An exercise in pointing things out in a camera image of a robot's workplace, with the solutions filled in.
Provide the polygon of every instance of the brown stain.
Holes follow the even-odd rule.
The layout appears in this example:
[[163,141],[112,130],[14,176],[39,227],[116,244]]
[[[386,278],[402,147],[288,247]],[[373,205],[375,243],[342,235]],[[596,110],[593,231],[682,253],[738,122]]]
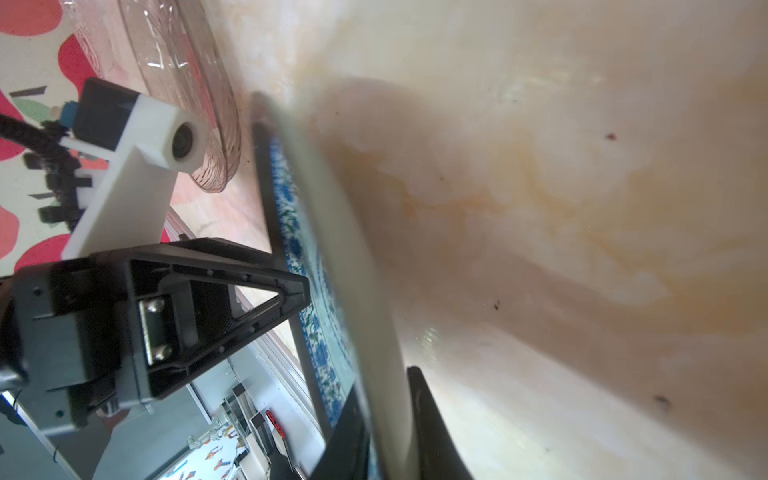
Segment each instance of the brown stain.
[[[356,101],[349,103],[349,98]],[[709,289],[691,294],[703,287],[690,279],[683,282],[661,275],[673,292],[668,300],[646,307],[617,305],[588,286],[531,263],[511,250],[506,238],[489,233],[494,232],[494,222],[503,221],[495,219],[502,219],[518,201],[535,200],[543,207],[551,234],[583,214],[537,185],[533,165],[538,152],[532,141],[526,141],[530,137],[518,135],[514,142],[501,142],[500,151],[514,159],[514,164],[500,167],[503,161],[496,160],[498,168],[492,172],[506,169],[506,175],[521,174],[516,181],[521,191],[511,195],[511,202],[500,204],[492,189],[481,181],[463,177],[461,169],[446,167],[470,163],[470,147],[452,144],[449,157],[435,155],[436,151],[445,152],[435,149],[435,142],[453,137],[443,130],[451,125],[432,123],[439,116],[404,89],[381,81],[347,79],[319,96],[312,112],[313,136],[356,208],[386,282],[393,288],[394,307],[411,312],[406,330],[419,331],[419,315],[413,314],[414,308],[443,312],[441,327],[448,331],[465,328],[466,319],[496,326],[649,413],[654,406],[647,400],[654,390],[664,389],[676,399],[674,414],[670,411],[667,418],[670,425],[714,451],[756,468],[758,452],[768,448],[768,439],[761,435],[768,431],[768,417],[755,400],[768,399],[768,389],[753,384],[753,379],[768,375],[762,348],[753,343],[755,338],[766,339],[764,329],[753,337],[736,335],[745,329],[754,332],[756,325],[721,316],[738,312],[730,302],[719,304],[720,300],[712,299],[694,308],[701,301],[699,295]],[[419,138],[411,137],[413,131]],[[360,137],[355,132],[375,135]],[[357,144],[350,143],[350,138]],[[367,139],[367,146],[360,144],[361,138]],[[408,148],[415,174],[434,170],[431,178],[445,177],[433,185],[434,195],[443,200],[425,197],[428,194],[424,192],[413,194],[410,179],[383,171],[392,162],[402,162],[399,155],[403,145]],[[630,177],[626,191],[616,195],[634,195],[637,201],[663,206],[662,201],[642,193],[648,183],[657,182],[656,175],[643,170]],[[458,193],[441,190],[457,186]],[[604,201],[610,208],[610,198]],[[615,214],[631,215],[631,210],[619,209]],[[640,227],[644,218],[647,222],[658,221],[658,217],[664,221],[665,215],[669,220],[677,218],[669,209],[659,210],[658,217],[649,215],[638,211]],[[603,229],[586,235],[599,254],[612,256],[628,270],[664,265],[663,256],[658,260],[653,255],[637,257],[622,250],[610,236],[601,235],[601,231],[611,232],[607,227],[611,218],[603,219],[602,225],[595,222]],[[478,315],[471,307],[488,294],[503,300],[502,314]],[[720,308],[712,311],[713,306]],[[751,313],[749,308],[742,312]],[[717,341],[699,337],[718,332]],[[728,354],[731,349],[738,349],[738,357]],[[480,362],[480,352],[465,351],[463,355],[462,360],[473,365]],[[670,369],[670,359],[676,358],[687,361],[681,364],[684,367]],[[750,365],[750,373],[734,375],[742,364]],[[476,388],[484,381],[462,377],[460,372],[457,375]]]

